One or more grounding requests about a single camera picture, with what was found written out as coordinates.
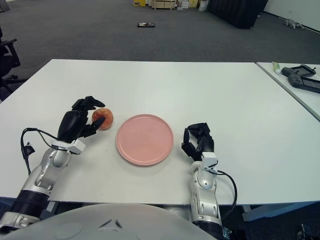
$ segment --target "pink plate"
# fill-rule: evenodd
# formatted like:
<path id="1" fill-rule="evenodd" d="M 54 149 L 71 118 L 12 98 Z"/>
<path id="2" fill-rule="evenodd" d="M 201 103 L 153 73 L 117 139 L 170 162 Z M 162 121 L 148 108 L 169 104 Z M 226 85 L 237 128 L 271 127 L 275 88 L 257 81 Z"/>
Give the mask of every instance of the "pink plate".
<path id="1" fill-rule="evenodd" d="M 126 160 L 149 166 L 164 160 L 172 150 L 174 136 L 169 125 L 150 114 L 125 121 L 116 136 L 116 147 Z"/>

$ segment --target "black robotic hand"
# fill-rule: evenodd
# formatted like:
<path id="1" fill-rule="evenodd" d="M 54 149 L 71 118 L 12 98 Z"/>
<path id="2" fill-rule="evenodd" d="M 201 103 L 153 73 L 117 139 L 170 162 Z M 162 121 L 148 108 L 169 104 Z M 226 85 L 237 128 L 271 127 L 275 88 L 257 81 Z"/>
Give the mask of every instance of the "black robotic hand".
<path id="1" fill-rule="evenodd" d="M 95 107 L 103 108 L 105 105 L 92 96 L 78 99 L 72 106 L 72 110 L 65 113 L 58 130 L 57 139 L 62 142 L 71 143 L 77 138 L 86 138 L 95 134 L 106 119 L 102 116 L 91 125 L 86 125 L 88 121 L 88 111 L 95 110 Z"/>
<path id="2" fill-rule="evenodd" d="M 189 132 L 197 139 L 198 145 L 196 148 L 191 142 L 189 142 Z M 184 129 L 181 148 L 189 157 L 192 157 L 194 161 L 202 161 L 201 156 L 203 152 L 215 151 L 215 142 L 209 133 L 210 129 L 206 122 L 188 126 Z"/>

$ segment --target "white wall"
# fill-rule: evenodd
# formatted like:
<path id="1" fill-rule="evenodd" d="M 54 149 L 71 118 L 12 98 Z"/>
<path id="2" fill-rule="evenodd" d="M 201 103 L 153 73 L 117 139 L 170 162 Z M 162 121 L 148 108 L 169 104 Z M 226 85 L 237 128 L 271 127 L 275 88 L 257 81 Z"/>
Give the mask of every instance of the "white wall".
<path id="1" fill-rule="evenodd" d="M 320 0 L 269 0 L 264 10 L 320 31 Z"/>

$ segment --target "silver robotic forearm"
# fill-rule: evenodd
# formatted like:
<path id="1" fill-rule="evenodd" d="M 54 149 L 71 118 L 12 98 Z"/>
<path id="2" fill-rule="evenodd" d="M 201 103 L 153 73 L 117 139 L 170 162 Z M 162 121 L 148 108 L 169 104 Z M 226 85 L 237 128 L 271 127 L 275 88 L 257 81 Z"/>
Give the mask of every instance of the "silver robotic forearm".
<path id="1" fill-rule="evenodd" d="M 213 174 L 198 168 L 193 173 L 190 189 L 192 222 L 206 221 L 222 225 L 216 199 L 217 183 Z"/>
<path id="2" fill-rule="evenodd" d="M 61 171 L 68 166 L 71 154 L 66 151 L 49 148 L 41 163 L 33 169 L 21 190 L 51 195 Z"/>
<path id="3" fill-rule="evenodd" d="M 68 166 L 72 156 L 70 150 L 79 154 L 85 147 L 79 140 L 67 145 L 59 141 L 53 144 L 60 150 L 49 148 L 44 153 L 41 163 L 28 176 L 10 211 L 1 218 L 0 235 L 3 228 L 20 229 L 39 221 L 61 171 Z"/>
<path id="4" fill-rule="evenodd" d="M 217 239 L 223 239 L 222 221 L 216 199 L 215 179 L 218 160 L 213 152 L 203 152 L 202 161 L 191 165 L 191 218 L 192 223 Z"/>

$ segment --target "robotic arm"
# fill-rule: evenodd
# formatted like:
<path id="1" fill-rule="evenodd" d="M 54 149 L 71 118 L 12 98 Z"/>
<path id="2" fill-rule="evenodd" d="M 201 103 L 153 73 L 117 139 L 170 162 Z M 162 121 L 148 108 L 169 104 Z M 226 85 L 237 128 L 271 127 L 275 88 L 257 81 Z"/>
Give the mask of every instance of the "robotic arm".
<path id="1" fill-rule="evenodd" d="M 88 111 L 104 106 L 92 96 L 87 96 L 77 100 L 72 110 L 65 113 L 57 138 L 44 153 L 41 163 L 31 173 L 29 172 L 29 177 L 10 211 L 6 212 L 0 220 L 0 233 L 24 228 L 39 221 L 39 216 L 47 206 L 47 200 L 61 171 L 68 166 L 72 154 L 81 154 L 85 148 L 85 144 L 78 138 L 94 135 L 105 120 L 105 117 L 100 117 L 92 124 L 86 124 Z M 39 133 L 43 131 L 37 128 L 26 128 L 22 132 L 21 152 L 30 171 L 28 157 L 35 150 L 29 143 L 23 144 L 23 135 L 28 131 Z"/>
<path id="2" fill-rule="evenodd" d="M 196 137 L 197 147 L 189 142 L 189 132 Z M 181 148 L 195 161 L 191 165 L 192 223 L 218 240 L 224 239 L 219 205 L 216 199 L 216 175 L 218 159 L 215 143 L 207 123 L 193 124 L 185 128 Z"/>

